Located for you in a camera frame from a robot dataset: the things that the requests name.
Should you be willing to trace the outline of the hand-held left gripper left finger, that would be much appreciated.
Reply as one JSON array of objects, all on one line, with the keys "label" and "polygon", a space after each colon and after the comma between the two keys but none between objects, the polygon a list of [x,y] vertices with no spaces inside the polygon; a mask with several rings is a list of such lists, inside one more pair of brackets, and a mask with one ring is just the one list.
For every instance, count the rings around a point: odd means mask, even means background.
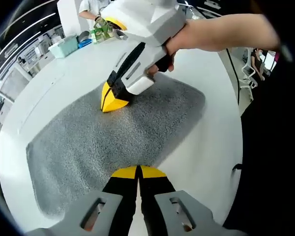
[{"label": "hand-held left gripper left finger", "polygon": [[29,236],[126,236],[136,208],[136,167],[115,171],[102,191],[83,195],[68,207],[64,218]]}]

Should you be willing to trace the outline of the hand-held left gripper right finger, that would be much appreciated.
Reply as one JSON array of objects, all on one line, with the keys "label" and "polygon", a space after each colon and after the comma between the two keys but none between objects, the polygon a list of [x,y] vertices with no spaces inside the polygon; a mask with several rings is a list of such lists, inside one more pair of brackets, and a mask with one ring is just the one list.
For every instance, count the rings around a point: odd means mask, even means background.
[{"label": "hand-held left gripper right finger", "polygon": [[147,231],[152,236],[245,236],[216,223],[212,212],[187,192],[176,191],[166,174],[140,166],[140,195]]}]

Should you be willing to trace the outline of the person's right hand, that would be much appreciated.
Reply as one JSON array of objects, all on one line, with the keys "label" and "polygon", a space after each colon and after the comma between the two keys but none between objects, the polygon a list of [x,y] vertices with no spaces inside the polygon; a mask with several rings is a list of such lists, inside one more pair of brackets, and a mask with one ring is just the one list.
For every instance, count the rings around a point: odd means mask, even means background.
[{"label": "person's right hand", "polygon": [[170,62],[165,71],[173,71],[174,57],[180,49],[209,51],[209,30],[209,20],[188,20],[185,26],[165,44],[167,55],[170,56]]}]

